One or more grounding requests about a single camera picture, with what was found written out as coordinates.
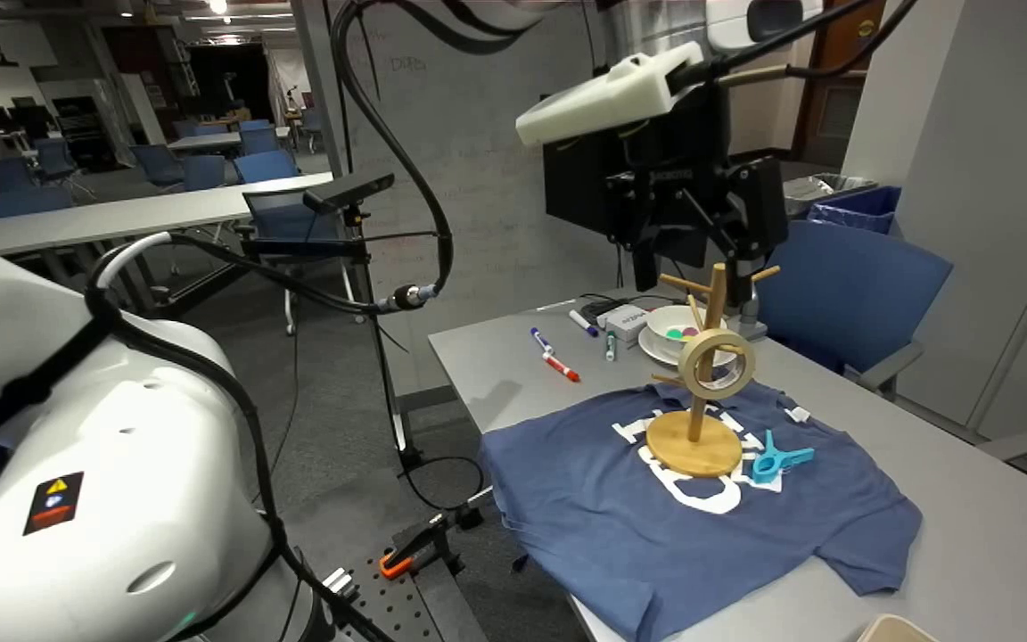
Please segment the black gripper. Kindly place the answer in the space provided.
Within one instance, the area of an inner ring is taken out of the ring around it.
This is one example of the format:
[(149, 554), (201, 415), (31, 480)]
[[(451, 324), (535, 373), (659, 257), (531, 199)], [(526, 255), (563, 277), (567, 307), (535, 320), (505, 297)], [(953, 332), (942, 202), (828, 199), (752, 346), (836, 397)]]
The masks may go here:
[(784, 238), (779, 164), (730, 150), (730, 99), (702, 87), (669, 113), (541, 146), (544, 212), (631, 255), (637, 288), (657, 262), (702, 269), (716, 246), (735, 275), (758, 269)]

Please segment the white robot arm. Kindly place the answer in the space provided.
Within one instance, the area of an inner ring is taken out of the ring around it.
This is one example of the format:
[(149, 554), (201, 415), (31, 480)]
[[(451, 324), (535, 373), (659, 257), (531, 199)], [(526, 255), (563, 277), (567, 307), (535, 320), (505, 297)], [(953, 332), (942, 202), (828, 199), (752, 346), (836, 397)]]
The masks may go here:
[(388, 642), (289, 543), (256, 406), (201, 329), (0, 255), (0, 642)]

